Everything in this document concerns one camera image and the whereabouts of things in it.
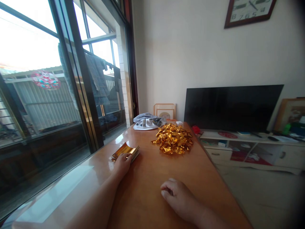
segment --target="clock face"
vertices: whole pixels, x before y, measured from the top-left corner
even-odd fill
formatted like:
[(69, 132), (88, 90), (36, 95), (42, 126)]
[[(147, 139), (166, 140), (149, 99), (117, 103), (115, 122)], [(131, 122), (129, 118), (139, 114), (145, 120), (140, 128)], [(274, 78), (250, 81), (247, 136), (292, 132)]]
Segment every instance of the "clock face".
[(230, 22), (259, 17), (269, 13), (274, 0), (235, 0)]

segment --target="television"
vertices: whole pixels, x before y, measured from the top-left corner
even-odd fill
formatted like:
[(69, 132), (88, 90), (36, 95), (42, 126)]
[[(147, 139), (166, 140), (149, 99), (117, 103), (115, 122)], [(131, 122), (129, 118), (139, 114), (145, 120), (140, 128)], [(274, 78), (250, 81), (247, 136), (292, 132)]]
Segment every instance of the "television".
[(188, 88), (184, 121), (202, 129), (266, 131), (283, 87)]

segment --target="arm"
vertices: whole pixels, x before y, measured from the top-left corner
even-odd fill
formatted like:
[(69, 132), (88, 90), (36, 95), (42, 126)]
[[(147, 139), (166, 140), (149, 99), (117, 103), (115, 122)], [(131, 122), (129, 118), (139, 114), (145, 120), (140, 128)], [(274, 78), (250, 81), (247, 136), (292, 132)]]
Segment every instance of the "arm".
[(115, 193), (119, 183), (128, 172), (132, 156), (121, 154), (114, 164), (114, 169), (101, 185), (98, 191), (90, 198), (85, 206), (79, 211), (67, 228), (106, 228), (110, 216)]
[(228, 229), (212, 210), (205, 207), (181, 181), (170, 178), (161, 185), (161, 194), (174, 211), (184, 220), (200, 229)]

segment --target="gold foil paper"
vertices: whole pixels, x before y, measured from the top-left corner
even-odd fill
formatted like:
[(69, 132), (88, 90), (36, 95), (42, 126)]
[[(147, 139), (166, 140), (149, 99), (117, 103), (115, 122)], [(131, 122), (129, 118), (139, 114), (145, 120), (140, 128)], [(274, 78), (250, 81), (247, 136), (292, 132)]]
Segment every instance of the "gold foil paper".
[(152, 141), (154, 144), (160, 144), (160, 150), (165, 154), (184, 154), (185, 150), (190, 151), (193, 141), (190, 139), (191, 132), (183, 129), (182, 126), (172, 123), (158, 128), (157, 140)]
[(117, 158), (124, 153), (130, 153), (132, 154), (132, 160), (131, 163), (136, 159), (136, 157), (139, 154), (140, 147), (137, 148), (131, 148), (127, 145), (127, 143), (124, 143), (113, 155), (112, 155), (112, 161), (116, 161)]

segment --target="wooden table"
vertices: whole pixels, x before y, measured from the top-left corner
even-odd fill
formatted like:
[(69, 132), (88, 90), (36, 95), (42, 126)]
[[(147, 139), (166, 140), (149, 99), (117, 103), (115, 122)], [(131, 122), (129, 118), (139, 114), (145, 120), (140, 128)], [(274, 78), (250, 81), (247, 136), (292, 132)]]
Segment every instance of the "wooden table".
[(131, 126), (21, 206), (7, 223), (13, 228), (65, 227), (109, 177), (114, 165), (111, 155), (127, 142), (131, 147), (139, 145), (140, 154), (119, 185), (108, 228), (193, 228), (161, 196), (160, 186), (170, 177), (184, 182), (233, 228), (252, 228), (194, 134), (189, 153), (165, 155), (151, 143), (157, 131), (136, 131)]

